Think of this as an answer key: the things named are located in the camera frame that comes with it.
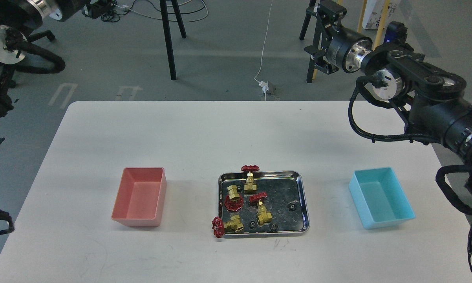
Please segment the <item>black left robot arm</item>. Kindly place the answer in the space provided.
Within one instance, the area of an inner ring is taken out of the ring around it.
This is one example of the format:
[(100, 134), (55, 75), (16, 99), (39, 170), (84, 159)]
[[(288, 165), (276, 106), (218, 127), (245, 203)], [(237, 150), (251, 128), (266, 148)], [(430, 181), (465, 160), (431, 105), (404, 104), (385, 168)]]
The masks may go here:
[(8, 90), (16, 86), (15, 72), (47, 75), (65, 69), (60, 56), (35, 45), (41, 38), (55, 40), (51, 31), (35, 33), (44, 18), (64, 22), (87, 4), (88, 0), (0, 0), (0, 118), (14, 108)]

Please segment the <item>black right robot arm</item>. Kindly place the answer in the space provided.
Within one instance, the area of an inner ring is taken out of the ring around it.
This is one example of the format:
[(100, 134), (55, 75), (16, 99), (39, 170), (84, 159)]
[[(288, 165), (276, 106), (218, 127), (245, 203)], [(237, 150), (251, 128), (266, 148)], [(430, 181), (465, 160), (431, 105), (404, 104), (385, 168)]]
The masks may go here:
[[(347, 9), (332, 0), (309, 2), (300, 40), (312, 17), (316, 26), (313, 44), (304, 49), (310, 55), (306, 81), (313, 80), (315, 70), (327, 75), (361, 71), (349, 100), (351, 129), (373, 143), (438, 143), (455, 153), (462, 164), (439, 168), (435, 181), (453, 207), (472, 216), (472, 104), (463, 98), (466, 81), (415, 53), (406, 42), (403, 23), (390, 22), (383, 43), (376, 46), (371, 38), (342, 25), (346, 14)], [(394, 109), (404, 122), (403, 134), (383, 136), (361, 129), (353, 115), (358, 95), (376, 107)], [(471, 259), (472, 222), (467, 253)]]

